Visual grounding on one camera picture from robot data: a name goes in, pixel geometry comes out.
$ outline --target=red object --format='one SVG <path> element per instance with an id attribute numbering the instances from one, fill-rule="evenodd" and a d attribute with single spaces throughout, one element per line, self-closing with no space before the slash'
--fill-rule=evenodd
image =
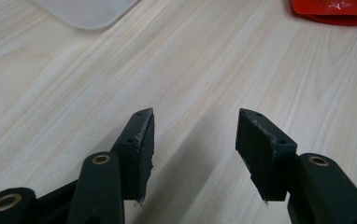
<path id="1" fill-rule="evenodd" d="M 357 25 L 357 0 L 292 0 L 294 11 L 334 25 Z"/>

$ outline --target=red packaging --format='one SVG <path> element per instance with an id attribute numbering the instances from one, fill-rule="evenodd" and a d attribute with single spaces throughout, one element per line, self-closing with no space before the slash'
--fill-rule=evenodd
<path id="1" fill-rule="evenodd" d="M 357 0 L 292 0 L 296 13 L 334 25 L 357 25 Z"/>

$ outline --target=wood grain surface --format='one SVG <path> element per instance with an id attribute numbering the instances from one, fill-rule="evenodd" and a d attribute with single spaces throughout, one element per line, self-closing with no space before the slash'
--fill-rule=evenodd
<path id="1" fill-rule="evenodd" d="M 142 0 L 114 25 L 70 27 L 0 0 L 0 190 L 42 196 L 153 107 L 154 169 L 126 223 L 290 223 L 235 151 L 239 108 L 340 164 L 357 186 L 357 27 L 290 1 Z"/>

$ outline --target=wooden table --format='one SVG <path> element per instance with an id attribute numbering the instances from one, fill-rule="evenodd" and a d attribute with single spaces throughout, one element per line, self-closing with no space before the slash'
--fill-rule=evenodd
<path id="1" fill-rule="evenodd" d="M 235 151 L 257 110 L 357 186 L 357 27 L 294 16 L 290 1 L 143 0 L 113 26 L 70 27 L 0 0 L 0 190 L 42 196 L 153 107 L 154 169 L 126 223 L 290 223 Z"/>

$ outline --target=white plastic container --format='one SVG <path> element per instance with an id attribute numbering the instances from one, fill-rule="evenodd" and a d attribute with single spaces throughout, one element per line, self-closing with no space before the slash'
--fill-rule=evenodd
<path id="1" fill-rule="evenodd" d="M 33 0 L 50 13 L 81 29 L 99 29 L 119 18 L 137 0 Z"/>

